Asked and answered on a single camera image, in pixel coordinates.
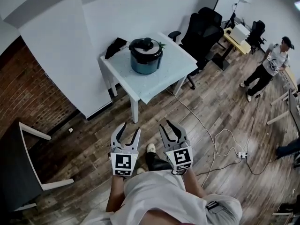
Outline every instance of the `white box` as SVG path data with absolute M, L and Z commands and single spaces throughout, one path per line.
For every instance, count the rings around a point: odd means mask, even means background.
M 250 34 L 250 31 L 245 28 L 242 24 L 238 24 L 230 33 L 230 37 L 236 41 L 238 44 L 241 44 L 242 41 Z

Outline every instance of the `gray t-shirt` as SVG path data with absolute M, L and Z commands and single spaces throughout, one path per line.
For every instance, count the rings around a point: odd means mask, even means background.
M 171 170 L 146 172 L 128 180 L 125 200 L 113 213 L 93 210 L 82 225 L 138 225 L 149 210 L 162 210 L 181 223 L 195 225 L 238 225 L 240 202 L 229 196 L 211 194 L 203 199 L 185 191 L 181 176 Z M 207 205 L 219 205 L 208 210 Z
M 269 49 L 271 52 L 262 65 L 270 75 L 275 76 L 283 64 L 288 66 L 290 58 L 287 52 L 280 52 L 279 44 L 271 43 Z

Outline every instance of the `brick wall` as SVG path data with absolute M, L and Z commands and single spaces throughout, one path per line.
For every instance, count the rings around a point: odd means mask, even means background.
M 0 56 L 0 138 L 16 118 L 47 133 L 75 110 L 21 37 Z

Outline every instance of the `sneaker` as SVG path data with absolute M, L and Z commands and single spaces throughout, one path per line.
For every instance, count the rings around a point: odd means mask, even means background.
M 246 85 L 242 82 L 242 83 L 240 83 L 240 87 L 241 87 L 241 88 L 245 88 Z
M 147 146 L 147 152 L 156 152 L 155 145 L 153 143 L 150 143 Z
M 247 95 L 247 101 L 248 101 L 248 102 L 251 102 L 251 96 L 248 95 L 247 93 L 246 93 L 246 95 Z
M 136 171 L 136 174 L 139 175 L 139 174 L 145 173 L 145 172 L 146 172 L 145 169 L 143 169 L 142 167 L 139 167 Z

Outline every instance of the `cap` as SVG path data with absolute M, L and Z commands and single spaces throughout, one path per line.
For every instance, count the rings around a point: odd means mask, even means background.
M 284 41 L 284 43 L 285 43 L 288 47 L 290 47 L 290 48 L 292 48 L 292 49 L 295 49 L 294 45 L 292 44 L 291 40 L 290 40 L 288 37 L 283 37 L 283 38 L 282 38 L 282 41 Z

